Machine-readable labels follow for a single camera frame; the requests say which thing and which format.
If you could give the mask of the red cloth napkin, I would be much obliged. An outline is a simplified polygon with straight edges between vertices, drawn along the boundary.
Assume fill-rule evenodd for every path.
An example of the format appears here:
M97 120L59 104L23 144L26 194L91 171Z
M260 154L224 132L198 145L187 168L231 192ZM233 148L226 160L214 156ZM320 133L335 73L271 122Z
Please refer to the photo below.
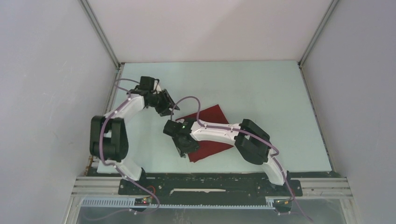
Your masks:
M240 125L238 123L229 124L219 105L201 110L199 121L207 126L231 127L232 131L216 128L205 129L199 124L194 124L191 137L198 142L199 148L195 152L188 153L190 162L197 162L235 146L234 138L238 134L235 130L240 129Z

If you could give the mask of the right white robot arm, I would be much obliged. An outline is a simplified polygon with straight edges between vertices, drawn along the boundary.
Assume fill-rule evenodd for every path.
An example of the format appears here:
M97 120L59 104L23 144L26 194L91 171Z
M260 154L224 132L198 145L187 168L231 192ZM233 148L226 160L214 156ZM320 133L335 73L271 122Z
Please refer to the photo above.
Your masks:
M262 168L274 193L284 195L290 189L287 172L276 159L279 150L270 143L269 134L249 119L236 124L211 123L193 118L181 121L169 119L163 133L172 138L181 156L197 151L201 141L233 145L245 161Z

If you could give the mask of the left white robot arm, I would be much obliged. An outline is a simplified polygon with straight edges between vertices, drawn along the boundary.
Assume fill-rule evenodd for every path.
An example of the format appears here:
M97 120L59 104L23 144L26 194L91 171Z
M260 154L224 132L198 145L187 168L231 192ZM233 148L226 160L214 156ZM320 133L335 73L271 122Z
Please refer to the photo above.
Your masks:
M161 117L179 110L166 89L134 89L127 91L127 99L116 109L91 119L90 154L98 157L103 166L113 167L124 179L131 180L129 187L136 194L146 192L148 182L141 178L144 169L128 156L126 124L148 107Z

